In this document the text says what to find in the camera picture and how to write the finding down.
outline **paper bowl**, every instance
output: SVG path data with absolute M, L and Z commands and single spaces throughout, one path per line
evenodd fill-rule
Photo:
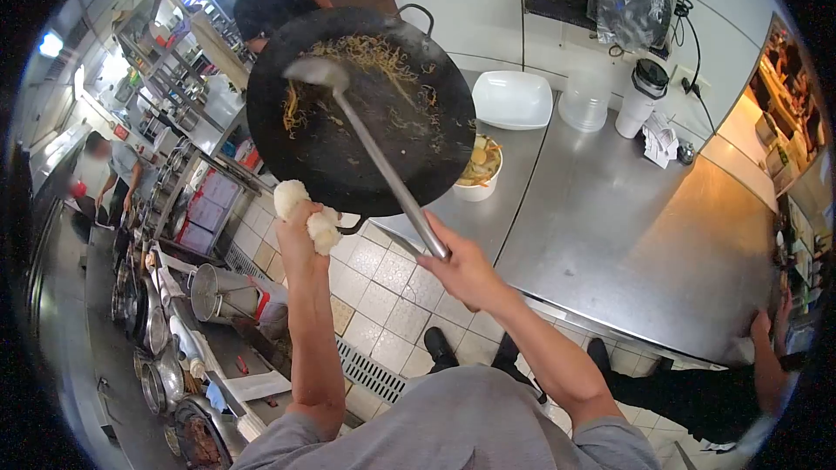
M 481 202 L 493 194 L 493 190 L 496 189 L 496 179 L 499 178 L 499 173 L 502 172 L 502 165 L 504 164 L 505 157 L 500 149 L 499 168 L 493 173 L 490 179 L 486 180 L 486 187 L 482 185 L 459 185 L 458 183 L 454 183 L 453 193 L 462 200 L 465 200 L 465 202 Z

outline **black shoe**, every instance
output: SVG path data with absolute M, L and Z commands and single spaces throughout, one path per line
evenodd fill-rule
M 502 341 L 499 342 L 499 350 L 496 351 L 496 356 L 493 357 L 491 366 L 502 369 L 505 366 L 516 366 L 517 356 L 520 350 L 517 349 L 517 344 L 506 332 L 502 335 Z
M 430 327 L 426 330 L 424 346 L 436 365 L 459 366 L 459 361 L 455 359 L 452 347 L 447 343 L 447 338 L 444 337 L 444 333 L 438 327 Z
M 661 357 L 656 361 L 656 365 L 651 370 L 649 376 L 653 376 L 656 372 L 670 371 L 674 367 L 674 360 L 669 357 Z
M 586 347 L 586 353 L 590 355 L 592 361 L 595 362 L 595 365 L 602 374 L 613 370 L 610 365 L 610 354 L 607 352 L 607 345 L 604 344 L 603 339 L 592 339 L 590 346 Z

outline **gray shirt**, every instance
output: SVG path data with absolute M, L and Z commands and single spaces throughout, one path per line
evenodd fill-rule
M 233 469 L 661 468 L 651 444 L 624 418 L 578 425 L 570 439 L 529 389 L 489 366 L 446 369 L 330 443 L 306 415 L 285 414 Z
M 139 185 L 136 186 L 136 193 L 142 199 L 148 199 L 152 195 L 157 174 L 159 174 L 157 168 L 152 166 L 147 160 L 140 158 L 140 155 L 134 151 L 131 145 L 123 141 L 111 140 L 110 149 L 108 165 L 129 187 L 134 177 L 134 165 L 136 165 L 137 161 L 140 161 L 142 165 L 142 178 L 140 178 Z

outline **power cord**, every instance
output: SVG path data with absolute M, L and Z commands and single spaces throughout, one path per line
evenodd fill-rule
M 714 128 L 714 121 L 711 120 L 711 113 L 708 112 L 708 107 L 705 106 L 705 101 L 702 99 L 702 94 L 700 92 L 700 85 L 697 83 L 697 78 L 700 76 L 700 64 L 702 64 L 702 52 L 700 50 L 700 38 L 696 36 L 694 23 L 691 22 L 691 19 L 688 17 L 688 14 L 690 14 L 693 9 L 694 3 L 690 0 L 676 0 L 676 5 L 674 6 L 674 16 L 676 16 L 676 24 L 674 25 L 674 43 L 677 47 L 682 47 L 684 45 L 684 27 L 682 27 L 682 20 L 685 19 L 688 22 L 688 26 L 691 26 L 691 34 L 694 36 L 694 45 L 696 46 L 696 69 L 694 70 L 694 79 L 689 81 L 687 78 L 683 78 L 682 88 L 684 89 L 684 94 L 686 96 L 690 93 L 694 93 L 694 96 L 700 101 L 702 109 L 705 111 L 705 116 L 708 117 L 708 123 L 711 125 L 711 134 L 716 134 L 717 131 Z
M 708 123 L 711 125 L 711 134 L 716 134 L 717 130 L 714 128 L 714 121 L 711 120 L 711 113 L 708 112 L 708 107 L 705 106 L 705 102 L 702 100 L 702 94 L 700 93 L 700 85 L 696 83 L 689 84 L 688 79 L 683 78 L 682 87 L 684 87 L 686 94 L 688 91 L 692 91 L 696 96 L 697 100 L 700 101 L 700 104 L 702 104 L 702 109 L 705 111 L 705 115 L 708 117 Z

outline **wok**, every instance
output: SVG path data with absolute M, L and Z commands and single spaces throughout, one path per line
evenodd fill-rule
M 259 155 L 277 179 L 302 181 L 311 199 L 360 214 L 344 234 L 401 206 L 330 91 L 282 74 L 303 55 L 339 61 L 350 74 L 346 98 L 418 204 L 430 204 L 470 159 L 475 109 L 461 72 L 430 38 L 429 11 L 406 5 L 399 13 L 407 7 L 430 17 L 426 35 L 366 8 L 298 17 L 273 35 L 250 75 L 246 117 Z

